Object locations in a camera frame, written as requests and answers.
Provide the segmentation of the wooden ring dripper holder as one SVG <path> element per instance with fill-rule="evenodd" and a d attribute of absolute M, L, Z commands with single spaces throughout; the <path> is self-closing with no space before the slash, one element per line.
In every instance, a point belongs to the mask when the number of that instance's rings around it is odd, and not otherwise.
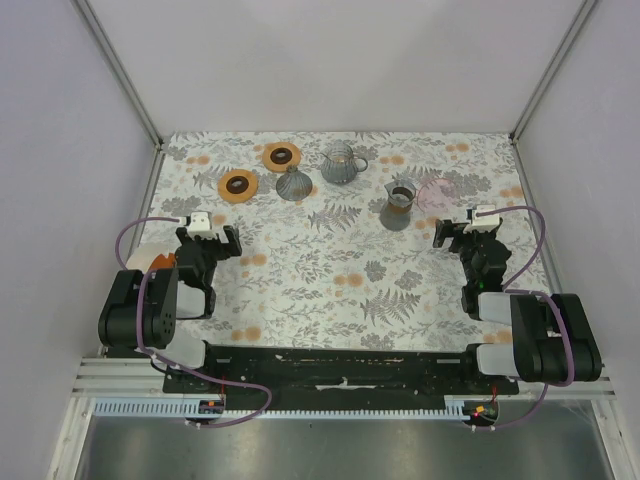
<path fill-rule="evenodd" d="M 244 169 L 234 169 L 223 175 L 218 181 L 218 194 L 222 200 L 231 203 L 245 203 L 250 200 L 259 187 L 254 173 Z"/>

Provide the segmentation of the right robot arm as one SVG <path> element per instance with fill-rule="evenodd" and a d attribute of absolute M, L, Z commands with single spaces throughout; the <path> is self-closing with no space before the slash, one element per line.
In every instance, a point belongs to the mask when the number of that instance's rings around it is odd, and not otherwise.
<path fill-rule="evenodd" d="M 473 320 L 505 325 L 512 335 L 509 344 L 468 346 L 471 360 L 457 371 L 460 386 L 477 394 L 493 383 L 494 376 L 556 385 L 598 380 L 602 358 L 580 298 L 507 292 L 503 276 L 511 252 L 497 239 L 498 229 L 436 222 L 433 246 L 440 248 L 449 240 L 449 251 L 459 256 L 463 267 L 463 311 Z"/>

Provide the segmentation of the orange coffee filter box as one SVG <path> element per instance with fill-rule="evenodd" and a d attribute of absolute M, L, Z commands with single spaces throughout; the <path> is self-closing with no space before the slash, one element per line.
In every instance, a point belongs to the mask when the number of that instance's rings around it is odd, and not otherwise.
<path fill-rule="evenodd" d="M 173 268 L 175 265 L 175 253 L 165 243 L 141 245 L 133 251 L 125 262 L 128 270 L 140 270 L 143 273 L 153 269 Z"/>

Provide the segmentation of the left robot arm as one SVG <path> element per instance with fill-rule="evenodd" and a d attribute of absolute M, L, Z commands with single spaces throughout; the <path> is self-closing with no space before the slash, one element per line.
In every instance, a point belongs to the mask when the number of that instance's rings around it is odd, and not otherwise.
<path fill-rule="evenodd" d="M 179 323 L 212 317 L 218 263 L 242 255 L 239 231 L 225 225 L 220 232 L 176 229 L 180 245 L 174 264 L 147 272 L 117 273 L 98 322 L 106 347 L 137 350 L 173 368 L 186 367 L 185 379 L 198 392 L 219 384 L 220 368 L 206 359 L 207 343 Z"/>

